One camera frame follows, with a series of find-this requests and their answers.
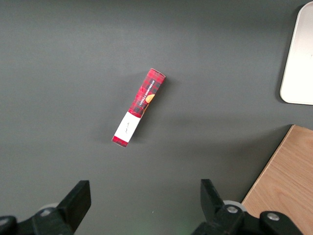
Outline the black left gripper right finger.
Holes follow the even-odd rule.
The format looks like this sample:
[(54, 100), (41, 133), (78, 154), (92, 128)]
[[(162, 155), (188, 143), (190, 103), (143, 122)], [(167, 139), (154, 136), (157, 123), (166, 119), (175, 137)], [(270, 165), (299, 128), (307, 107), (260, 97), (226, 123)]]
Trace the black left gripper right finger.
[(235, 235), (244, 221), (244, 211), (236, 205), (226, 205), (209, 179), (201, 180), (201, 208), (206, 221), (194, 235)]

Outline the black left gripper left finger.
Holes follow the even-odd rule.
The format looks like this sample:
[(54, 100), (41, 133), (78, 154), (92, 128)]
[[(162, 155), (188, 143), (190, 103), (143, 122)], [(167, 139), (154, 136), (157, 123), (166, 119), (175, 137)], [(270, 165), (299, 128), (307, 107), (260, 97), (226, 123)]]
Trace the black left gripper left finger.
[(56, 207), (47, 207), (32, 217), (36, 235), (73, 235), (91, 206), (90, 184), (79, 181)]

